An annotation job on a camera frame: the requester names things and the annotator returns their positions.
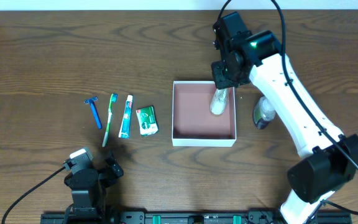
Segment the small toothpaste tube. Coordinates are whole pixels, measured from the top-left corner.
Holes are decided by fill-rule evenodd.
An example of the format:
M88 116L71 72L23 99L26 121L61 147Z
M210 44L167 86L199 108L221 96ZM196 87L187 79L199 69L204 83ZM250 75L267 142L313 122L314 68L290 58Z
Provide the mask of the small toothpaste tube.
M119 138L123 138L123 139L130 138L132 103L133 103L133 96L128 95L125 104L123 118L122 118L121 128L118 135Z

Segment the clear pump bottle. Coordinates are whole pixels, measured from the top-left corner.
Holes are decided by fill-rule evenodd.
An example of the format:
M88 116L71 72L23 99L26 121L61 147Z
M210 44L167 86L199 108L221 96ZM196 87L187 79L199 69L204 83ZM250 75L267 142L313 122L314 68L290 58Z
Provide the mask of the clear pump bottle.
M265 129L273 121L275 115L276 111L271 102L265 96L261 97L253 110L255 127Z

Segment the blue disposable razor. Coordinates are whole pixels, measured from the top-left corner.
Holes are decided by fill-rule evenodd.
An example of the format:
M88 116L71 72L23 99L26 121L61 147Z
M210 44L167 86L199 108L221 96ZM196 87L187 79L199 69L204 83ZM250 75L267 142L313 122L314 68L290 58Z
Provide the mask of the blue disposable razor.
M90 108L92 110L94 120L96 122L96 125L97 125L98 129L102 129L102 123L101 123L101 119L100 119L99 114L98 114L98 110L96 108L95 101L98 101L97 96L94 96L92 98L89 98L89 99L85 100L84 103L88 104L90 106Z

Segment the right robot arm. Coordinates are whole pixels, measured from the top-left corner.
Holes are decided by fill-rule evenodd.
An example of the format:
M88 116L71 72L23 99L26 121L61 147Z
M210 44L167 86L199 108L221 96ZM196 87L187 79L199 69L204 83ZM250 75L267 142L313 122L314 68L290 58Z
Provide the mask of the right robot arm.
M292 69L275 35L253 34L238 12L213 25L221 60L211 64L216 88L252 83L288 129L301 161L287 172L291 192L280 207L285 223L306 223L326 200L354 178L358 136L346 137L324 115Z

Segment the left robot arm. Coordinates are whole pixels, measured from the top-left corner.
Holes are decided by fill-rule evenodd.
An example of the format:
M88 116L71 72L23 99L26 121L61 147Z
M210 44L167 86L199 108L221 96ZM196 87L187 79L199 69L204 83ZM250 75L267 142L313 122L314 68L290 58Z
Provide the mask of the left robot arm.
M63 167L70 173L64 183L71 189L73 203L65 210L63 223L113 223L114 212L106 207L106 189L124 175L114 154L108 152L105 166L97 169L85 147L70 154Z

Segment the white lotion tube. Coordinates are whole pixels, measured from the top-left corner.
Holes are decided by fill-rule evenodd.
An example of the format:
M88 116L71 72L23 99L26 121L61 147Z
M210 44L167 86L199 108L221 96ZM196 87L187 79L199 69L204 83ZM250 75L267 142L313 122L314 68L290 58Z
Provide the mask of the white lotion tube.
M212 114L220 115L224 113L228 101L228 96L229 91L227 88L222 90L217 89L215 91L209 107Z

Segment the green soap packet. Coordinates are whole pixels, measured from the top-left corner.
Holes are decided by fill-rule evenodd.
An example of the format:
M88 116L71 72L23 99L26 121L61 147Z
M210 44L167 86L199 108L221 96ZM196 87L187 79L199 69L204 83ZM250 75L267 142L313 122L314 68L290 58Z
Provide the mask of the green soap packet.
M149 136L159 131L153 106L140 108L135 112L139 122L141 136Z

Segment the green white toothbrush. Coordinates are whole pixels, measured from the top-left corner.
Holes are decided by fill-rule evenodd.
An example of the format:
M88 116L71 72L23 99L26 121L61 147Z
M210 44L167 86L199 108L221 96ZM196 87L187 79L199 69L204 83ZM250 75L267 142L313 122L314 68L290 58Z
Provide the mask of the green white toothbrush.
M111 121L112 121L112 117L113 117L112 105L115 104L116 100L117 100L117 94L112 93L110 96L110 100L109 100L108 120L107 120L107 125L106 125L106 129L105 129L105 133L104 133L102 147L105 147L107 145L107 141L108 141L108 137L109 137L109 129L110 129L110 125L111 125Z

